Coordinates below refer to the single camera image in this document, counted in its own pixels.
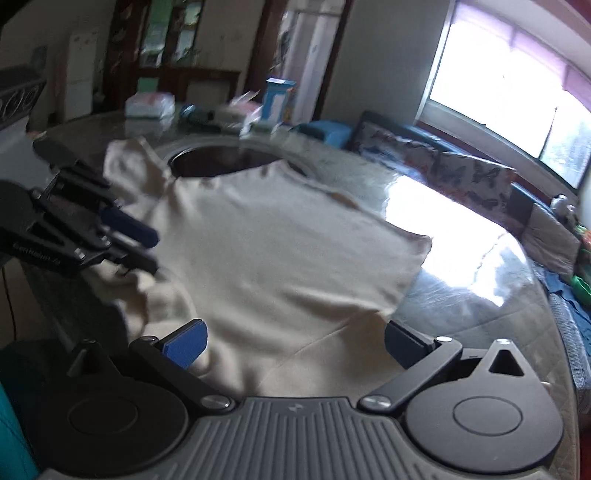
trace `green bowl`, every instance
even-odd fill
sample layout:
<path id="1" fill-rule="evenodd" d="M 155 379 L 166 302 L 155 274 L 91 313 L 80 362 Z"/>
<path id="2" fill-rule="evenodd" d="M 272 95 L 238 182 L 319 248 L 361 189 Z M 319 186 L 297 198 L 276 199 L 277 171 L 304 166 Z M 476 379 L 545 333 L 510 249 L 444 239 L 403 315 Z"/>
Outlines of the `green bowl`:
<path id="1" fill-rule="evenodd" d="M 571 283 L 574 296 L 581 303 L 581 305 L 591 305 L 591 287 L 580 277 L 573 277 Z"/>

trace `window sill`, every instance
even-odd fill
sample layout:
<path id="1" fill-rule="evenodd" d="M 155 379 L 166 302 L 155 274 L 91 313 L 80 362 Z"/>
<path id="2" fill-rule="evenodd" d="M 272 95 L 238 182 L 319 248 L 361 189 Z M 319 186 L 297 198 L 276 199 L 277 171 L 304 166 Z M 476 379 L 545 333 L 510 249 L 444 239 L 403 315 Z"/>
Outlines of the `window sill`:
<path id="1" fill-rule="evenodd" d="M 499 138 L 481 125 L 431 100 L 425 104 L 420 121 L 431 125 L 483 152 L 491 159 L 516 169 L 526 181 L 552 198 L 560 193 L 569 201 L 578 203 L 571 188 L 548 172 L 542 165 L 511 143 Z"/>

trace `bright window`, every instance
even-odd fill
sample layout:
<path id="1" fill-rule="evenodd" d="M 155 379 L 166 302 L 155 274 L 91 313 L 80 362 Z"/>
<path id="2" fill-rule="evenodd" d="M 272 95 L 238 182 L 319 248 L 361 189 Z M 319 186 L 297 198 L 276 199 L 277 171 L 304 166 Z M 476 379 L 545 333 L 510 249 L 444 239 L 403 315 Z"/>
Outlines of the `bright window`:
<path id="1" fill-rule="evenodd" d="M 458 4 L 430 99 L 579 187 L 591 155 L 591 81 L 517 27 Z"/>

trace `silver bolt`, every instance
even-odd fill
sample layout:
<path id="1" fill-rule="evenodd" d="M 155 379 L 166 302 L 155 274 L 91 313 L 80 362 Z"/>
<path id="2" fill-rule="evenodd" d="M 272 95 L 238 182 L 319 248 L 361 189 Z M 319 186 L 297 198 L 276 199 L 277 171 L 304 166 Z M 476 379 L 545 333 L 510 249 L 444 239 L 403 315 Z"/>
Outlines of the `silver bolt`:
<path id="1" fill-rule="evenodd" d="M 201 399 L 201 405 L 208 410 L 225 410 L 232 405 L 232 400 L 224 395 L 207 395 Z"/>
<path id="2" fill-rule="evenodd" d="M 158 337 L 155 337 L 154 335 L 144 335 L 143 337 L 139 337 L 139 339 L 148 343 L 156 343 L 158 342 L 158 340 L 160 340 Z"/>
<path id="3" fill-rule="evenodd" d="M 361 405 L 369 411 L 382 412 L 392 406 L 392 400 L 383 395 L 368 395 L 361 399 Z"/>

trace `black cable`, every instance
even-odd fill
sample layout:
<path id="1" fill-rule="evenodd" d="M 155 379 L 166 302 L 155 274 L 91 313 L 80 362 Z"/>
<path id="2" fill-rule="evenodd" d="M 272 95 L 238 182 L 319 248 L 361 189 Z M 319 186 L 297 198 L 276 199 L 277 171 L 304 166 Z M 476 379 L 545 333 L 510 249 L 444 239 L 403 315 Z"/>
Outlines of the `black cable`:
<path id="1" fill-rule="evenodd" d="M 4 280 L 4 292 L 6 293 L 6 299 L 8 300 L 8 308 L 10 308 L 10 316 L 12 317 L 12 333 L 14 341 L 17 341 L 17 321 L 14 319 L 14 310 L 12 309 L 12 301 L 10 300 L 10 294 L 8 292 L 8 283 L 6 282 L 6 270 L 2 267 L 2 279 Z"/>

